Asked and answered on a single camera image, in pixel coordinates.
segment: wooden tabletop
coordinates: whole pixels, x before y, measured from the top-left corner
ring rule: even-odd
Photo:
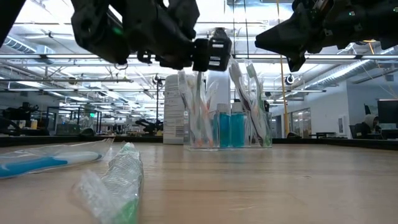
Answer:
[[[395,151],[323,145],[218,152],[162,144],[136,147],[142,152],[145,175],[141,223],[395,224],[398,220]],[[0,223],[95,223],[70,196],[71,186],[85,169],[101,174],[106,163],[0,180]]]

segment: person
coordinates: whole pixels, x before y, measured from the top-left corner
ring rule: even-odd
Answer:
[[[374,139],[369,134],[380,133],[379,117],[374,114],[367,114],[362,123],[355,125],[355,134],[358,139]]]

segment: bottle cap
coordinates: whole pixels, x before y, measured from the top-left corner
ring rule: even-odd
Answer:
[[[228,105],[225,103],[218,103],[217,104],[217,110],[220,113],[229,113],[230,109],[228,108]]]
[[[232,112],[243,112],[242,104],[241,102],[234,102],[232,104]]]

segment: computer monitor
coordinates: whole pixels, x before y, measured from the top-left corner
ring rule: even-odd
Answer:
[[[379,100],[377,108],[381,124],[398,124],[398,100]]]

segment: clear plastic bag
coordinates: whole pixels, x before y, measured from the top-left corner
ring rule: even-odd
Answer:
[[[113,139],[72,146],[45,146],[0,154],[0,179],[102,159]]]
[[[99,177],[86,171],[72,192],[102,224],[138,223],[138,208],[144,183],[141,157],[132,143],[127,143],[109,162],[109,169]]]

